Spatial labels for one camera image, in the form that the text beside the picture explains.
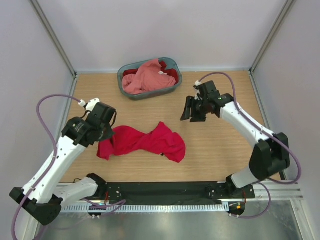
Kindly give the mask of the magenta red t shirt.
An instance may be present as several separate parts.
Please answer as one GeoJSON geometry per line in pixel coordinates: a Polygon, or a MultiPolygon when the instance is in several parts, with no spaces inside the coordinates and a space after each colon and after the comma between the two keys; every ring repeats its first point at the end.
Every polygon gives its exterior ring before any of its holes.
{"type": "Polygon", "coordinates": [[[115,134],[98,144],[97,157],[109,160],[111,156],[123,156],[143,150],[156,155],[163,155],[170,161],[180,163],[186,155],[186,143],[176,132],[163,122],[149,133],[133,127],[121,125],[113,129],[115,134]]]}

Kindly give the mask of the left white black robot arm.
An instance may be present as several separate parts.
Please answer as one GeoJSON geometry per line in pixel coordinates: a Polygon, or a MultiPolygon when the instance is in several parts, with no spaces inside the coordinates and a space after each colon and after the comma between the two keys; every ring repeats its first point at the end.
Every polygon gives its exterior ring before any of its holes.
{"type": "Polygon", "coordinates": [[[74,117],[67,122],[56,150],[36,175],[23,187],[13,188],[9,194],[43,226],[52,223],[63,208],[87,197],[101,200],[106,194],[106,181],[94,173],[61,190],[57,188],[71,164],[89,146],[108,140],[115,134],[112,130],[117,117],[115,108],[95,98],[85,109],[86,118],[74,117]]]}

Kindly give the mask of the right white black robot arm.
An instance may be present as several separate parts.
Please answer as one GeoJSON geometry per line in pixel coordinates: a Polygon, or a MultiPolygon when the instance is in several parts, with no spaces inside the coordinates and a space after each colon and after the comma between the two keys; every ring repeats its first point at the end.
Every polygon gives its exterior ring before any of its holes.
{"type": "Polygon", "coordinates": [[[181,120],[205,122],[207,114],[231,124],[252,147],[247,167],[226,178],[225,192],[237,198],[244,187],[264,181],[290,166],[288,137],[274,133],[252,118],[229,93],[220,94],[213,81],[194,85],[195,96],[186,98],[181,120]]]}

